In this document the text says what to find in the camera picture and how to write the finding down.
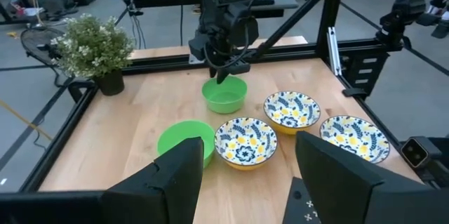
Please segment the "yellow floral patterned bowl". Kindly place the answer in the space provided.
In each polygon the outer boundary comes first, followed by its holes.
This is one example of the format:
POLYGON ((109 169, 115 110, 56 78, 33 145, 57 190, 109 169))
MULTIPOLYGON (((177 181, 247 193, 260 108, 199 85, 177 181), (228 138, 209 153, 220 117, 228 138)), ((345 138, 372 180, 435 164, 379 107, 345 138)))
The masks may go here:
POLYGON ((263 103, 263 110, 274 129, 287 135, 308 129, 321 116, 319 104, 297 91, 279 91, 269 95, 263 103))
POLYGON ((250 171, 269 161, 278 148, 274 129, 252 117, 237 117, 215 132, 215 151, 232 168, 250 171))
POLYGON ((349 115, 339 115, 325 120, 320 127, 320 137, 368 162, 383 162, 390 152, 389 141, 376 125, 349 115))

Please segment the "silver aluminium bar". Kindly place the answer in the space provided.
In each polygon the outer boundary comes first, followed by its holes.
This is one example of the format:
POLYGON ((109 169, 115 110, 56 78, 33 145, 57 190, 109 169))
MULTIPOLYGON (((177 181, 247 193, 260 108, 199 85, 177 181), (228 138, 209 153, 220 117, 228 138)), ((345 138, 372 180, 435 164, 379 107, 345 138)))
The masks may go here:
POLYGON ((335 76, 342 76, 342 66, 340 62, 340 53, 337 37, 334 27, 329 27, 327 32, 327 42, 330 58, 330 68, 335 76))

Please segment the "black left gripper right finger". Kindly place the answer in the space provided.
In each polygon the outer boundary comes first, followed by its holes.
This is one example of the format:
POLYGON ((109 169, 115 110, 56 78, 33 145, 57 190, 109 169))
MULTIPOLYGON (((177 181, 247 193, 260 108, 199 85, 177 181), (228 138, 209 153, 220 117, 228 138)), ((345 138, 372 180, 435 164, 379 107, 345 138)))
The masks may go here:
POLYGON ((302 179, 322 224, 365 224, 373 188, 384 182, 371 163, 315 135, 296 134, 302 179))

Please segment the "potted white-flowered plant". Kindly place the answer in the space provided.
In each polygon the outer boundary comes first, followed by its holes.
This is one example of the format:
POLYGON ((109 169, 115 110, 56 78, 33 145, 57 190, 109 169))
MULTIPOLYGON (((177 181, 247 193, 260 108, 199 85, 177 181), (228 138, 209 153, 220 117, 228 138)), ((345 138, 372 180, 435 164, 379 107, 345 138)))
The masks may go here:
POLYGON ((66 32, 51 39, 52 61, 64 72, 93 80, 103 95, 113 96, 125 89, 122 69, 130 65, 133 40, 116 26, 116 17, 106 21, 84 13, 66 20, 66 32))

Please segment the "black floor fan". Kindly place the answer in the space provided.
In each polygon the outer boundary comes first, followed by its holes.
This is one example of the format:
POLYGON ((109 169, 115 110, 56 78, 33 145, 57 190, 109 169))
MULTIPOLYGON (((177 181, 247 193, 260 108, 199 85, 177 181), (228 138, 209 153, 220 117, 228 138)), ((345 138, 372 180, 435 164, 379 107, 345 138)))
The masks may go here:
POLYGON ((20 42, 28 57, 54 67, 53 59, 59 59, 61 55, 53 40, 63 35, 63 31, 51 27, 33 27, 21 33, 20 42))

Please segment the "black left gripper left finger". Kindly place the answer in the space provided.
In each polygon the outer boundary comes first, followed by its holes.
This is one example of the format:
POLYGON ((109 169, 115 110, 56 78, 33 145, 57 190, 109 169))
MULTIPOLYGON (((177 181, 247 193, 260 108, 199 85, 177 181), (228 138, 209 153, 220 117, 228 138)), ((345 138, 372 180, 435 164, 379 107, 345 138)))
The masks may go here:
POLYGON ((186 138, 105 191, 105 224, 192 224, 202 177, 203 140, 186 138))

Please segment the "green plastic bowl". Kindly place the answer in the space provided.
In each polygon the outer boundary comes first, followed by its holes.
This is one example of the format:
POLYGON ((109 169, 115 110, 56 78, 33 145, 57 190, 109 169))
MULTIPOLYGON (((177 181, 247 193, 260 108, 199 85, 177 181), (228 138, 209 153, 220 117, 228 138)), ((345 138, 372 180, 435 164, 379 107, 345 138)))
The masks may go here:
POLYGON ((196 137, 203 140, 203 167, 206 168, 213 158, 215 131, 202 121, 185 120, 168 127, 159 137, 157 152, 162 155, 184 139, 196 137))
POLYGON ((209 79, 201 89, 209 110, 218 114, 231 114, 243 107, 248 91, 247 83, 228 76, 221 84, 209 79))

